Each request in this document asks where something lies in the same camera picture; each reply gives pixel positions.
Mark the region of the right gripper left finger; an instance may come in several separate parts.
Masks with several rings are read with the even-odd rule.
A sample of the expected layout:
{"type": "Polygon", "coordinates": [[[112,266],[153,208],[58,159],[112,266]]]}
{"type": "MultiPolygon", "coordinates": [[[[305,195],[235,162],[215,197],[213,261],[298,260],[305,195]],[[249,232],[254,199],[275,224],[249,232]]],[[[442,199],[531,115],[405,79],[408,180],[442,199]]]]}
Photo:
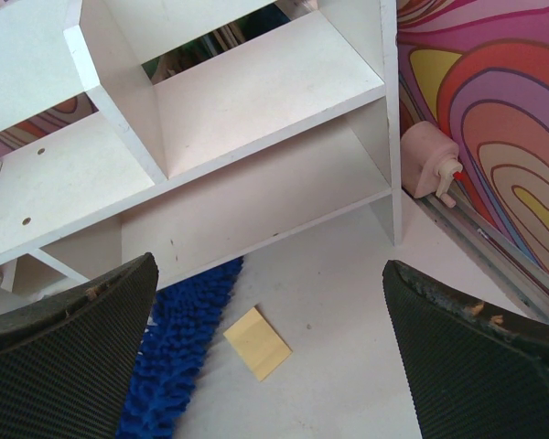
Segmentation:
{"type": "Polygon", "coordinates": [[[147,252],[0,315],[0,438],[113,438],[157,282],[147,252]]]}

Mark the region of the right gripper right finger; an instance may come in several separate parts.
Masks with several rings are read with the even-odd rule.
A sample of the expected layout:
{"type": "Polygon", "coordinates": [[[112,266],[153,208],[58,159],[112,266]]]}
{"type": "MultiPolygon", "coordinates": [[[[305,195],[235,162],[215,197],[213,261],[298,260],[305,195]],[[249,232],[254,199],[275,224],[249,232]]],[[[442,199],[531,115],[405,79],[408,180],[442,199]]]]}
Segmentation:
{"type": "Polygon", "coordinates": [[[549,438],[549,325],[397,260],[382,287],[424,438],[549,438]]]}

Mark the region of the blue microfiber duster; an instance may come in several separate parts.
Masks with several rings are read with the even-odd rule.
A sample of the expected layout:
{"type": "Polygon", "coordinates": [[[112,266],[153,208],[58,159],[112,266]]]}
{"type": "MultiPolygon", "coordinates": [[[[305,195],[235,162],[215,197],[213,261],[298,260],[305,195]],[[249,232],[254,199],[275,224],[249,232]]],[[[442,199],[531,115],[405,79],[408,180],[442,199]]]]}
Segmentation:
{"type": "Polygon", "coordinates": [[[156,293],[117,438],[173,436],[242,267],[239,257],[156,293]]]}

